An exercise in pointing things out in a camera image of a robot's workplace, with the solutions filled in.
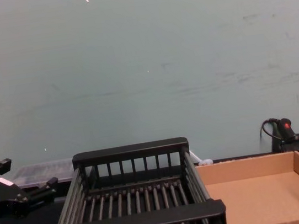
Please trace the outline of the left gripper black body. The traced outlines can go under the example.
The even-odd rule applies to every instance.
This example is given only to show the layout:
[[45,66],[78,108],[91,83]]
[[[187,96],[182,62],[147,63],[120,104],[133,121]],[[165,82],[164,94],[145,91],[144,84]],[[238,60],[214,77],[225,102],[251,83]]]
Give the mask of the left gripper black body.
[[0,178],[0,218],[24,216],[29,208],[29,196],[16,184]]

